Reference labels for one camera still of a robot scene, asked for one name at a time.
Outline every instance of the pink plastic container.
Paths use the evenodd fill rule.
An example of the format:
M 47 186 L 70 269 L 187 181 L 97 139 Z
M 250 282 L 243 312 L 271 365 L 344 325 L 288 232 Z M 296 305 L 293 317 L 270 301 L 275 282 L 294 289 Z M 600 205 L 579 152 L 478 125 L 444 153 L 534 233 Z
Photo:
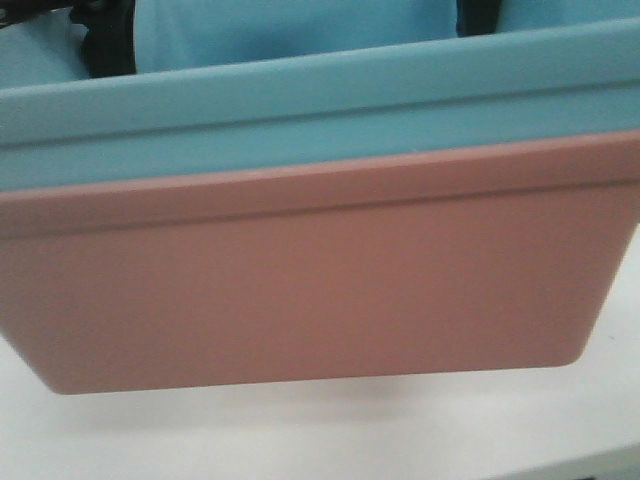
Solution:
M 0 193 L 0 328 L 55 391 L 562 365 L 640 130 Z

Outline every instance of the white table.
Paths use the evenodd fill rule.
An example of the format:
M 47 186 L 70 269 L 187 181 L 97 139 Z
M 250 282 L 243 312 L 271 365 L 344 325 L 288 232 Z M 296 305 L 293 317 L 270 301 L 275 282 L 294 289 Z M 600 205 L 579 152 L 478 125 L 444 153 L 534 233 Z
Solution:
M 0 478 L 570 480 L 631 468 L 639 287 L 640 230 L 583 357 L 550 369 L 67 397 L 0 340 Z

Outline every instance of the black object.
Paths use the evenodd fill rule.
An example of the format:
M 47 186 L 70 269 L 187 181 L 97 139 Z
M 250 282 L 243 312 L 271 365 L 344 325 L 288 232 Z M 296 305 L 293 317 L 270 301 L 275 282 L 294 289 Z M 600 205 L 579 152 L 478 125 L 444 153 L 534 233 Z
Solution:
M 502 0 L 457 0 L 459 37 L 495 33 Z
M 73 7 L 89 0 L 0 0 L 0 28 L 27 21 L 58 8 Z
M 89 29 L 80 53 L 92 77 L 136 73 L 134 12 L 135 0 L 98 0 L 71 10 L 71 21 Z

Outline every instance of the light blue cloth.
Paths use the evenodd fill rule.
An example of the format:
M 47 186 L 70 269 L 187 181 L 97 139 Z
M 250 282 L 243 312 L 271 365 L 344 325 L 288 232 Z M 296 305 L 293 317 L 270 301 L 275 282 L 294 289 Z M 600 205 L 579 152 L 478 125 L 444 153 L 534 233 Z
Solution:
M 640 15 L 638 0 L 504 0 L 499 32 L 577 25 Z
M 86 29 L 67 9 L 0 30 L 0 88 L 89 78 L 78 54 Z
M 455 0 L 138 0 L 139 72 L 456 36 Z

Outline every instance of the light blue container rim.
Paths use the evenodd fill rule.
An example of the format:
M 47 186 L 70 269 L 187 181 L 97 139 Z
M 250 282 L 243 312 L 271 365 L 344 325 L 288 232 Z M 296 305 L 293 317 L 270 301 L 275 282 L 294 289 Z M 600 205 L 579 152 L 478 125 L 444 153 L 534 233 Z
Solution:
M 63 179 L 20 183 L 20 175 L 15 173 L 20 165 L 10 163 L 15 149 L 37 147 L 43 155 L 47 145 L 60 142 L 95 140 L 95 147 L 100 148 L 99 139 L 106 137 L 130 138 L 200 127 L 239 128 L 256 122 L 329 118 L 347 112 L 359 115 L 401 106 L 430 108 L 470 99 L 501 99 L 504 103 L 510 96 L 565 90 L 625 88 L 632 91 L 630 101 L 638 100 L 638 45 L 640 18 L 628 18 L 0 90 L 0 149 L 4 150 L 0 152 L 0 173 L 12 172 L 8 180 L 0 180 L 0 189 L 64 184 Z M 496 108 L 496 118 L 500 115 L 500 108 Z M 627 115 L 613 124 L 605 116 L 600 124 L 592 119 L 586 130 L 636 127 L 640 127 L 640 115 Z M 550 134 L 560 136 L 575 130 L 559 127 Z M 518 131 L 474 142 L 527 138 L 522 129 Z M 456 146 L 438 144 L 437 148 Z M 369 153 L 390 152 L 376 152 L 374 140 Z M 170 173 L 151 168 L 143 176 Z M 88 181 L 95 181 L 96 175 L 100 173 Z M 140 176 L 139 167 L 135 172 L 124 167 L 117 178 Z M 104 180 L 114 178 L 106 175 Z

